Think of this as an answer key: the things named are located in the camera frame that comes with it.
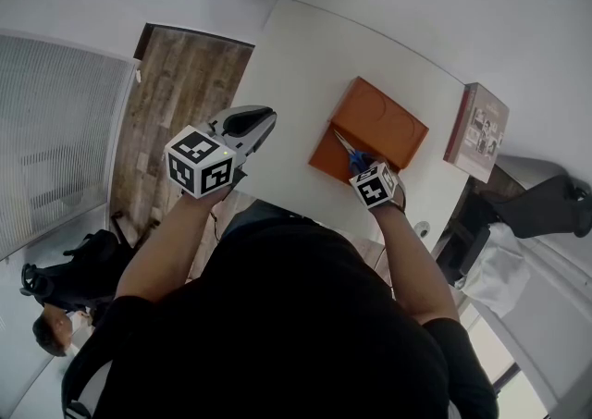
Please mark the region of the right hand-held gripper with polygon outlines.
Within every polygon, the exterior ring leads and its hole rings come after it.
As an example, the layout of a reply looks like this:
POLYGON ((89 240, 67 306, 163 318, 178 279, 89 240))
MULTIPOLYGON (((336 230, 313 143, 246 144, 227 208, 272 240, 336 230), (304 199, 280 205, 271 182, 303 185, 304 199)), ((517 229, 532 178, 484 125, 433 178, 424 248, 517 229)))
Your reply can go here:
POLYGON ((386 162, 374 162, 365 171, 349 179, 355 193, 367 209, 385 203, 406 209, 406 190, 400 176, 386 162))

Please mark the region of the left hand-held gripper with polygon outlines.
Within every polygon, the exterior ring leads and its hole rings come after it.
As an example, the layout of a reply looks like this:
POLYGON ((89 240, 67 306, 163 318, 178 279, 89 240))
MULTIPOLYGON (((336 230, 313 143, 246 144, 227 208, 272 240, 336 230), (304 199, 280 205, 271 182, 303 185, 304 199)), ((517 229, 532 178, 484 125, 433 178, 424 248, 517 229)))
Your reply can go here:
POLYGON ((170 181, 196 199, 243 177, 242 166, 274 129, 277 113, 262 105, 224 109, 185 127, 165 147, 170 181))

